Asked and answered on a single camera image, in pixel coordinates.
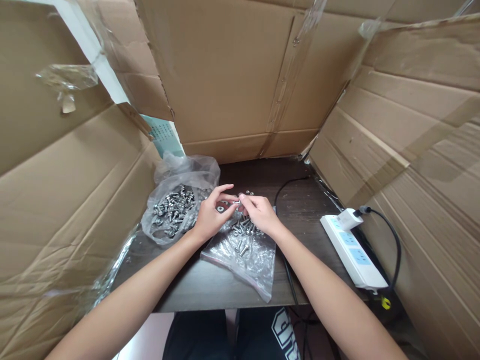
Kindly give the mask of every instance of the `table surface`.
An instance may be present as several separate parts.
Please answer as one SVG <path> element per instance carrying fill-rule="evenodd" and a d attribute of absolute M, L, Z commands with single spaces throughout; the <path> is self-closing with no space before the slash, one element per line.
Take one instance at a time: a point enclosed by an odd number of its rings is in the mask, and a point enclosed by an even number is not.
<path fill-rule="evenodd" d="M 273 204 L 280 186 L 290 179 L 311 174 L 311 167 L 295 158 L 259 159 L 220 166 L 220 184 L 234 184 L 232 194 L 250 190 L 267 197 Z M 290 231 L 320 260 L 345 281 L 359 296 L 347 270 L 343 266 L 324 228 L 323 215 L 338 214 L 335 204 L 324 193 L 314 176 L 289 183 L 277 201 L 278 217 Z M 238 309 L 292 305 L 294 299 L 287 279 L 282 255 L 277 248 L 272 296 L 265 303 L 249 285 L 237 279 L 226 268 L 200 260 L 199 249 L 176 276 L 155 307 L 155 312 L 190 310 Z M 136 273 L 165 248 L 155 244 L 146 235 L 138 235 L 132 242 L 114 280 L 112 290 Z M 300 304 L 309 301 L 299 281 L 293 283 Z"/>

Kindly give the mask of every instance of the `leg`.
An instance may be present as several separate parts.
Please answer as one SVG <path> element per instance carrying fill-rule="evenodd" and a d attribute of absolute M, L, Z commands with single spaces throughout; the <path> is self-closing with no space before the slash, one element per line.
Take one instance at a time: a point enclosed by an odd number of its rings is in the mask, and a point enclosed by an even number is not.
<path fill-rule="evenodd" d="M 177 312 L 163 360 L 231 360 L 224 310 Z"/>
<path fill-rule="evenodd" d="M 300 360 L 294 328 L 285 307 L 240 309 L 237 315 L 237 359 Z"/>

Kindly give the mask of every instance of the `plug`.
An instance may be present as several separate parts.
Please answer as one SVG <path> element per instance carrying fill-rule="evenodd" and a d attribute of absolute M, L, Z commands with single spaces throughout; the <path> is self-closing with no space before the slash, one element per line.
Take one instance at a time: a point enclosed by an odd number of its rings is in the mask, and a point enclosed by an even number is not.
<path fill-rule="evenodd" d="M 353 215 L 355 215 L 357 218 L 362 216 L 362 214 L 370 214 L 372 212 L 372 208 L 367 205 L 362 205 L 358 210 L 355 210 L 353 212 Z"/>
<path fill-rule="evenodd" d="M 346 208 L 336 218 L 341 229 L 344 231 L 353 229 L 357 225 L 360 225 L 364 222 L 360 216 L 355 215 L 355 210 L 352 208 Z"/>

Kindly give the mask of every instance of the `power strip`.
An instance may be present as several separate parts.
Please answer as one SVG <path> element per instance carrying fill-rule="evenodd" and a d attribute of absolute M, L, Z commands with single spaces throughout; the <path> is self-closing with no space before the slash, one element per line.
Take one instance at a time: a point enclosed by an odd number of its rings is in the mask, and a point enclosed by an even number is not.
<path fill-rule="evenodd" d="M 372 290 L 388 287 L 387 282 L 350 230 L 343 230 L 336 215 L 320 219 L 341 262 L 357 288 Z"/>

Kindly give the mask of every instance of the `cardboard box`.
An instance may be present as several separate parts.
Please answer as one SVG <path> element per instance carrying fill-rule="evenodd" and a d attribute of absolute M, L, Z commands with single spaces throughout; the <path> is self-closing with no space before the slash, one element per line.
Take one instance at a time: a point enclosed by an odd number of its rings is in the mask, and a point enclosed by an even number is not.
<path fill-rule="evenodd" d="M 427 11 L 431 0 L 332 0 L 302 52 L 312 0 L 97 4 L 132 105 L 175 115 L 187 154 L 219 163 L 298 155 L 330 114 L 311 156 L 345 204 L 378 207 L 399 229 L 398 293 L 432 357 L 473 358 L 478 18 L 379 33 L 333 108 L 368 43 L 358 33 L 365 20 L 432 20 L 462 3 Z M 88 64 L 55 8 L 0 9 L 0 357 L 41 359 L 98 297 L 93 284 L 142 215 L 159 156 L 138 113 L 113 105 L 101 83 L 76 92 L 64 115 L 58 92 L 35 78 L 50 64 Z M 391 274 L 385 227 L 372 217 L 364 228 Z"/>
<path fill-rule="evenodd" d="M 101 83 L 61 114 L 58 92 L 35 74 L 88 61 L 55 11 L 0 2 L 0 357 L 9 360 L 43 359 L 92 306 L 160 159 Z"/>
<path fill-rule="evenodd" d="M 403 247 L 396 291 L 432 359 L 480 356 L 480 16 L 379 32 L 310 157 Z M 396 247 L 362 228 L 390 276 Z"/>
<path fill-rule="evenodd" d="M 323 13 L 301 70 L 289 78 L 306 14 L 301 4 L 137 2 L 187 155 L 219 163 L 298 155 L 316 136 L 365 43 L 357 32 L 365 19 Z M 272 128 L 280 102 L 286 111 Z"/>
<path fill-rule="evenodd" d="M 90 11 L 99 12 L 92 16 L 101 17 L 101 26 L 105 27 L 103 40 L 108 62 L 132 106 L 141 114 L 173 121 L 173 112 L 133 0 L 83 1 L 90 2 L 90 7 L 86 6 Z"/>

